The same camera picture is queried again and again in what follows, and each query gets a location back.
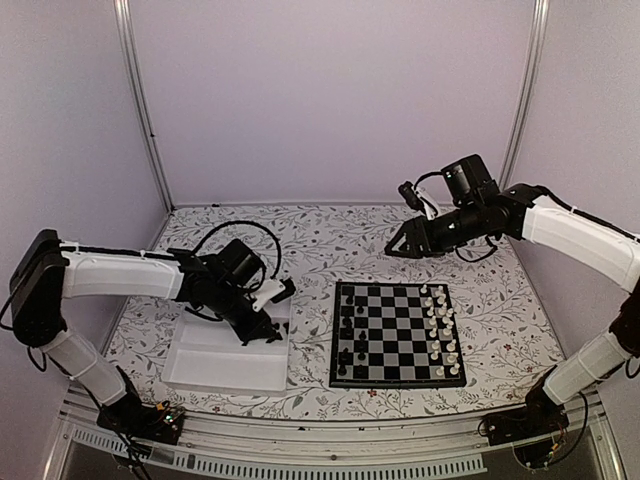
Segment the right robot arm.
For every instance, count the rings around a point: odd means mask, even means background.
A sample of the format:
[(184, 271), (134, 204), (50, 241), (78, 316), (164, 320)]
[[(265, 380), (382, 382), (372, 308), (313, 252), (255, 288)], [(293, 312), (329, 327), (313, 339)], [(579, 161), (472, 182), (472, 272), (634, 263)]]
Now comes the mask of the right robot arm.
[(521, 243), (520, 259), (547, 312), (577, 326), (571, 355), (531, 388), (517, 427), (537, 436), (556, 410), (639, 355), (639, 237), (561, 200), (542, 185), (501, 188), (473, 154), (399, 185), (416, 217), (389, 241), (389, 256), (441, 257), (480, 237)]

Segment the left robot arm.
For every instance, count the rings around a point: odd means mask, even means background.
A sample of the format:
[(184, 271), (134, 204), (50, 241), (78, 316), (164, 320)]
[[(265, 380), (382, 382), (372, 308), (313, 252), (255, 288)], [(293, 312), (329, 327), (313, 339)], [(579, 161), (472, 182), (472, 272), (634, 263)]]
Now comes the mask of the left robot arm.
[(240, 240), (205, 255), (180, 248), (143, 252), (65, 242), (57, 231), (43, 229), (14, 270), (7, 307), (20, 343), (39, 350), (85, 387), (126, 433), (138, 434), (149, 423), (145, 405), (127, 375), (75, 325), (73, 307), (95, 313), (130, 297), (173, 301), (191, 312), (209, 311), (248, 344), (274, 337), (264, 307), (287, 289)]

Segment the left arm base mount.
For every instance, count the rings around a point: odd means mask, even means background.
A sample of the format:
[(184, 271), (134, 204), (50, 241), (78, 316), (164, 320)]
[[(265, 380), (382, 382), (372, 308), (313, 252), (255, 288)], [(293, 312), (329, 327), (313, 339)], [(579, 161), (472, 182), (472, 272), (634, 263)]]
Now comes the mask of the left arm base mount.
[(184, 425), (184, 409), (171, 406), (168, 401), (149, 406), (123, 398), (101, 407), (97, 425), (123, 436), (177, 445)]

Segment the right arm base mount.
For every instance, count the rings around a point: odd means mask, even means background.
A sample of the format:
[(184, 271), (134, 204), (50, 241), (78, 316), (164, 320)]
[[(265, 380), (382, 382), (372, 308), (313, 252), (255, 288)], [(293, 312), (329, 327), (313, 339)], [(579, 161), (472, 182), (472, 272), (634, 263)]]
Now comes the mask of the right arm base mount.
[(490, 446), (524, 441), (516, 446), (516, 460), (529, 469), (548, 467), (563, 446), (568, 417), (562, 407), (539, 415), (526, 406), (484, 415), (478, 433)]

